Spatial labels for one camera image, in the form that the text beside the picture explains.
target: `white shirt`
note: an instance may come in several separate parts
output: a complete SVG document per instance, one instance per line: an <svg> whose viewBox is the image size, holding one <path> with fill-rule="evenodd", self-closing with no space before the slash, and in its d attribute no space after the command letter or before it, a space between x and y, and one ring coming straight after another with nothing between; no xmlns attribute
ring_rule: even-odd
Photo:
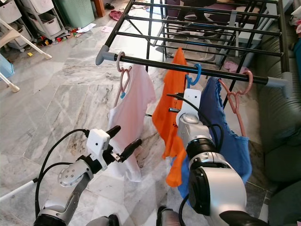
<svg viewBox="0 0 301 226"><path fill-rule="evenodd" d="M140 137L147 105L155 100L155 90L144 66L133 65L126 95L109 113L109 129L116 125L121 126L119 133L110 140L114 152L122 153L126 146ZM118 162L112 167L114 169L110 169L110 172L116 175L126 175L134 182L142 179L134 154L123 163Z"/></svg>

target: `white chair leg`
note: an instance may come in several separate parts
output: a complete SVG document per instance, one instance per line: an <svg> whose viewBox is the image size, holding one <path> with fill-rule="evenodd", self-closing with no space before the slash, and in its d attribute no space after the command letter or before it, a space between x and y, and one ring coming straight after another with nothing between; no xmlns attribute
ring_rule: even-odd
<svg viewBox="0 0 301 226"><path fill-rule="evenodd" d="M16 93L20 90L20 88L18 86L11 83L2 73L0 73L0 78L3 79L3 81L5 81L6 84L8 84L11 91L13 91L14 93Z"/></svg>
<svg viewBox="0 0 301 226"><path fill-rule="evenodd" d="M36 45L32 44L28 39L26 39L23 35L20 35L20 38L23 39L28 45L30 45L31 47L33 47L36 51L38 51L39 53L43 54L45 59L49 60L52 58L51 55L43 52L42 50L40 50Z"/></svg>
<svg viewBox="0 0 301 226"><path fill-rule="evenodd" d="M4 26L6 26L9 30L14 30L9 24L7 24L5 21L3 21L0 18L0 23L3 24ZM49 60L52 58L51 55L43 52L42 50L40 50L37 46L35 46L34 44L32 44L28 39L26 39L23 35L20 34L20 38L23 39L28 45L30 45L31 47L33 47L36 51L38 51L39 53L43 54L44 57Z"/></svg>

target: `white chair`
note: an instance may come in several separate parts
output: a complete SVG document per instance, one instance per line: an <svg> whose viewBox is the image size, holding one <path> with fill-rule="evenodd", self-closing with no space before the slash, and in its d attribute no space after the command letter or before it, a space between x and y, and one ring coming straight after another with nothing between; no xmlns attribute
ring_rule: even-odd
<svg viewBox="0 0 301 226"><path fill-rule="evenodd" d="M32 44L28 39L26 39L23 35L21 35L19 32L17 32L14 28L12 28L11 26L9 26L5 21L3 21L0 18L0 23L3 24L7 29L8 32L6 34L4 34L1 37L0 40L0 48L3 47L5 44L7 44L8 42L12 41L15 38L21 38L23 41L25 41L28 45L30 45L31 47L33 47L36 51L38 51L39 53L41 53L45 59L49 60L52 58L51 55L43 52L42 50L40 50L36 45Z"/></svg>
<svg viewBox="0 0 301 226"><path fill-rule="evenodd" d="M11 91L14 93L18 92L20 88L13 83L11 83L3 74L0 72L0 78L10 87Z"/></svg>

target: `orange shirt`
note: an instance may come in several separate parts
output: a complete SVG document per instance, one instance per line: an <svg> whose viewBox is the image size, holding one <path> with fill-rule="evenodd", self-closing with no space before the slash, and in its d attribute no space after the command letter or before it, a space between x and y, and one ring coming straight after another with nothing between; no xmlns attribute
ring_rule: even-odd
<svg viewBox="0 0 301 226"><path fill-rule="evenodd" d="M187 65L182 51L178 48L174 64ZM152 122L157 128L158 133L165 141L165 151L163 158L168 156L176 157L170 172L166 178L168 185L175 187L182 183L181 166L186 157L186 152L182 140L177 136L176 113L169 112L170 107L181 109L182 101L168 97L167 94L183 93L185 89L185 72L169 70L164 78L164 89L162 97L152 115Z"/></svg>

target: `marble floor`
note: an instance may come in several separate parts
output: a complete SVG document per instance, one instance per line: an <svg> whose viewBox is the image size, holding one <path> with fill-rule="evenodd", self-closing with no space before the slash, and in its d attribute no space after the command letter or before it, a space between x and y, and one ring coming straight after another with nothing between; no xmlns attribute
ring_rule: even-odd
<svg viewBox="0 0 301 226"><path fill-rule="evenodd" d="M113 5L118 10L125 7L126 3L126 0L118 0ZM12 93L0 82L1 196L35 178L48 150L70 130L107 128L108 112L113 107L119 88L120 73L115 62L106 61L96 66L95 58L109 36L101 29L105 25L113 27L116 23L109 18L108 13L105 17L96 19L96 27L80 37L44 48L44 51L52 55L51 60L41 58L33 50L30 50L34 54L32 57L28 57L28 51L19 53L12 50L8 53L16 71L11 80L21 90ZM143 9L133 9L130 14L149 16ZM147 33L146 22L140 21L136 25L143 33ZM160 24L153 25L154 35L159 28ZM128 22L124 23L121 31L135 32ZM111 52L120 51L128 56L145 58L146 40L118 36L111 46ZM151 48L150 56L153 60L162 59L161 53L154 48ZM149 113L154 111L161 97L165 74L165 69L149 69L157 97L157 102L149 106ZM205 84L206 80L202 77L195 88L202 89ZM244 83L238 82L236 89L244 86ZM231 129L240 134L237 119L231 113L229 105L225 112ZM249 149L253 164L252 176L246 184L247 210L252 216L266 220L267 216L263 213L269 202L270 183L263 174L255 86L252 92L242 98L240 112L250 137ZM155 226L156 211L160 205L178 210L182 198L176 188L170 188L165 183L171 160L161 158L164 142L150 117L145 117L142 140L143 150L135 153L142 182L116 178L110 170L97 174L83 192L71 226L86 225L94 218L112 213L117 213L125 226ZM56 148L49 164L75 161L86 153L85 142L86 139L81 134L71 136ZM61 167L58 166L45 176L40 188L40 203L45 201L60 170ZM33 224L34 191L35 186L29 187L1 203L1 226ZM195 222L198 225L208 225L205 218L189 206L184 208L183 219L187 226L195 225Z"/></svg>

